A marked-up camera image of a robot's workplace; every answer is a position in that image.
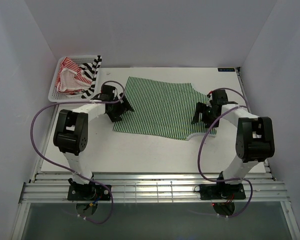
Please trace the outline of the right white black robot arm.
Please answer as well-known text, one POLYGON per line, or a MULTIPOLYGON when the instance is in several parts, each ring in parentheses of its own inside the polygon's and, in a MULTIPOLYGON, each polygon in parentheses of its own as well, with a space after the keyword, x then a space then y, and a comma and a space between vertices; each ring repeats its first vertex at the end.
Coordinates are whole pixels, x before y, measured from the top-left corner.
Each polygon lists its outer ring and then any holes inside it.
POLYGON ((192 124, 201 121, 208 125, 203 136, 197 156, 197 167, 203 179, 212 183, 238 185, 246 180, 246 175, 257 164, 273 157, 275 141, 273 122, 270 117, 261 117, 247 111, 248 107, 234 101, 210 101, 210 105, 198 102, 192 124), (201 170, 201 153, 210 131, 221 119, 236 127, 235 152, 229 166, 220 173, 219 178, 206 177, 201 170))

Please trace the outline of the green white striped tank top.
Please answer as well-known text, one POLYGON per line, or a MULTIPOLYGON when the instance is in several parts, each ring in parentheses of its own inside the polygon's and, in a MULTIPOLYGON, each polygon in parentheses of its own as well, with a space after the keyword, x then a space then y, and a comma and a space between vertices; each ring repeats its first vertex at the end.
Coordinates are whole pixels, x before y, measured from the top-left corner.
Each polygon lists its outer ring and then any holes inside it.
POLYGON ((127 111, 113 131, 187 141, 194 136, 215 136, 201 121, 192 123, 196 104, 206 103, 205 94, 191 83, 171 83, 130 76, 125 96, 134 111, 127 111))

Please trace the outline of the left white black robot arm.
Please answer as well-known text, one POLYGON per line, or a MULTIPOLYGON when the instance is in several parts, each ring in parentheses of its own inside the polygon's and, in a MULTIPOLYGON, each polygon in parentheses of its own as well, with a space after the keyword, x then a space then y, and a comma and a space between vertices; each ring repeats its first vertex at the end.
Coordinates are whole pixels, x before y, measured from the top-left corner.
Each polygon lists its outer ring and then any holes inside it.
POLYGON ((83 160, 88 145, 89 122, 101 115, 108 115, 111 122, 122 120, 121 115, 134 109, 121 93, 119 96, 98 94, 91 103, 59 112, 53 135, 53 144, 63 153, 69 168, 74 171, 71 184, 88 185, 93 173, 83 160))

